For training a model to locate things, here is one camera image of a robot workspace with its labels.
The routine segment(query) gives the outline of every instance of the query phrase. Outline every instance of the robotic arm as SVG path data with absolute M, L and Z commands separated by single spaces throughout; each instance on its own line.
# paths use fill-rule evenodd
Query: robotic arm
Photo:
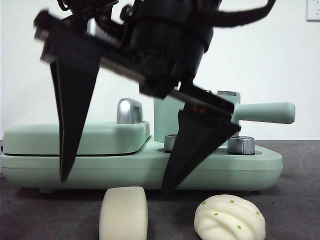
M 221 0 L 135 0 L 111 20 L 118 0 L 57 0 L 72 15 L 59 20 L 41 11 L 35 37 L 44 41 L 41 59 L 50 64 L 59 117 L 60 178 L 74 164 L 100 67 L 139 83 L 148 96 L 170 95 L 185 102 L 179 132 L 162 182 L 173 191 L 218 146 L 240 130 L 231 123 L 234 105 L 193 85 L 213 27 L 235 27 L 264 18 L 266 6 L 240 12 L 218 11 Z M 94 19 L 106 34 L 87 34 Z

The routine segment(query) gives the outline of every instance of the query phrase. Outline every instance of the black cable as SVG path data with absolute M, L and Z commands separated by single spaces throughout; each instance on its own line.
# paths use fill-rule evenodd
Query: black cable
M 212 27 L 236 27 L 246 25 L 266 17 L 274 6 L 276 0 L 268 0 L 263 7 L 235 12 L 224 11 L 196 11 L 190 15 L 189 20 L 194 24 Z
M 57 0 L 57 2 L 62 11 L 68 11 L 70 9 L 68 6 L 65 6 L 63 0 Z

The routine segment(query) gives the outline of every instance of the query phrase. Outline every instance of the table surface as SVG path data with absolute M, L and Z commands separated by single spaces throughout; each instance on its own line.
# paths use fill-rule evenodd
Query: table surface
M 317 240 L 320 235 L 320 141 L 256 141 L 283 156 L 277 184 L 259 192 L 146 191 L 148 240 L 199 240 L 193 221 L 197 206 L 217 194 L 253 202 L 266 222 L 266 240 Z M 40 193 L 1 176 L 3 240 L 98 240 L 105 190 Z

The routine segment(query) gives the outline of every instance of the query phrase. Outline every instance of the mint green appliance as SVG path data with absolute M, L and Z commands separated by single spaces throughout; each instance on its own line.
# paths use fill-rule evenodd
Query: mint green appliance
M 292 103 L 240 104 L 239 93 L 217 94 L 235 104 L 234 122 L 290 124 L 295 120 Z M 59 178 L 58 124 L 10 127 L 3 138 L 1 172 L 19 186 L 42 192 L 128 186 L 159 190 L 170 156 L 164 147 L 165 136 L 178 132 L 177 113 L 183 106 L 171 97 L 154 100 L 153 137 L 149 123 L 143 121 L 141 104 L 120 100 L 117 121 L 85 125 L 74 166 L 64 183 Z M 239 154 L 229 152 L 228 147 L 227 142 L 221 145 L 177 189 L 258 191 L 277 182 L 283 169 L 279 153 L 255 145 L 251 154 Z

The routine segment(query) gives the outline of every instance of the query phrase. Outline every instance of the white dough piece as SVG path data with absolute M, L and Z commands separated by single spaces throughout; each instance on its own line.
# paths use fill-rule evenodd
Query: white dough piece
M 99 240 L 146 240 L 148 207 L 142 187 L 106 191 L 99 219 Z
M 234 195 L 215 195 L 196 209 L 194 229 L 202 240 L 264 240 L 266 222 L 250 201 Z

